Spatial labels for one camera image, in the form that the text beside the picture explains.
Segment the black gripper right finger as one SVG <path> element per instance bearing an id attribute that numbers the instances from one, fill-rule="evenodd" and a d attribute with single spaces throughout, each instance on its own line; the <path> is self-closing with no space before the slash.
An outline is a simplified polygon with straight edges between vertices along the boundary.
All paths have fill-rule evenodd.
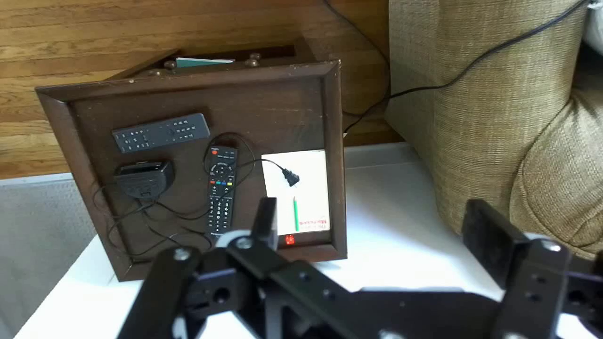
<path id="1" fill-rule="evenodd" d="M 530 239 L 485 199 L 470 199 L 464 245 L 503 290 L 498 339 L 554 339 L 568 290 L 569 252 L 551 239 Z"/>

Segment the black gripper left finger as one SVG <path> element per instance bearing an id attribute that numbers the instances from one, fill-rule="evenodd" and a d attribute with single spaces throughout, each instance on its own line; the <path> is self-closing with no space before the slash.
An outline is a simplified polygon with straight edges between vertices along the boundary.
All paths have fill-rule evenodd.
<path id="1" fill-rule="evenodd" d="M 274 248 L 275 197 L 262 197 L 249 235 L 202 254 L 194 246 L 162 250 L 138 292 L 117 339 L 198 339 L 209 316 L 232 310 L 253 335 L 266 333 L 258 286 L 228 252 Z"/>

